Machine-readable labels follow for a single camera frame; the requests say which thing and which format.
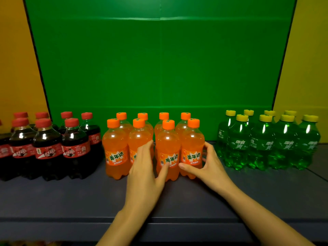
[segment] yellow wall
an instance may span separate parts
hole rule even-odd
[[[13,112],[47,111],[22,0],[0,0],[0,119],[11,127]]]
[[[328,0],[297,0],[274,110],[319,116],[328,142]]]

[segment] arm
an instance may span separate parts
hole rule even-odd
[[[264,245],[313,245],[288,224],[242,192],[229,178],[213,146],[205,142],[207,158],[202,169],[179,163],[220,194]]]
[[[149,141],[138,148],[137,158],[128,175],[124,207],[97,246],[129,245],[157,203],[169,165],[165,164],[155,178],[149,151],[152,145],[153,141]]]

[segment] black line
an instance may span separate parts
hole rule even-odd
[[[310,169],[308,169],[308,168],[306,168],[306,170],[310,171],[311,173],[315,174],[315,175],[318,176],[319,178],[321,178],[321,179],[325,180],[326,182],[328,182],[328,179],[325,179],[324,177],[320,176],[319,174],[313,172],[312,170],[310,170]]]
[[[31,39],[32,39],[32,43],[33,43],[34,53],[35,53],[35,58],[36,58],[36,62],[38,64],[38,69],[39,69],[41,84],[42,84],[42,87],[43,87],[44,97],[46,99],[47,108],[48,108],[48,112],[49,112],[49,117],[52,120],[51,112],[50,112],[50,108],[49,108],[48,97],[47,97],[47,92],[46,92],[46,88],[45,88],[44,82],[43,82],[43,76],[42,76],[42,72],[41,72],[39,57],[38,57],[38,53],[37,53],[36,46],[35,46],[35,41],[34,41],[33,32],[32,32],[32,26],[31,26],[30,17],[29,17],[29,13],[27,11],[27,6],[26,6],[26,1],[25,0],[23,0],[23,4],[24,4],[25,14],[26,14],[26,18],[27,18],[27,23],[28,23],[29,29],[30,29]]]
[[[295,3],[294,3],[293,13],[292,13],[292,19],[291,19],[290,25],[289,25],[289,31],[288,31],[288,34],[287,34],[287,39],[286,39],[284,54],[282,56],[282,61],[281,61],[280,71],[279,71],[277,85],[276,85],[276,89],[275,89],[275,94],[273,95],[272,108],[271,108],[271,110],[273,110],[273,107],[275,106],[276,95],[277,95],[277,91],[278,91],[278,86],[279,86],[279,81],[280,81],[282,66],[283,66],[284,61],[285,61],[285,55],[286,55],[286,50],[287,50],[287,45],[288,45],[290,30],[292,29],[292,24],[293,24],[293,19],[294,19],[294,15],[295,15],[296,4],[297,4],[297,0],[295,0]]]

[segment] green panel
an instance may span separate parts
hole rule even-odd
[[[270,109],[295,0],[26,0],[51,115]]]

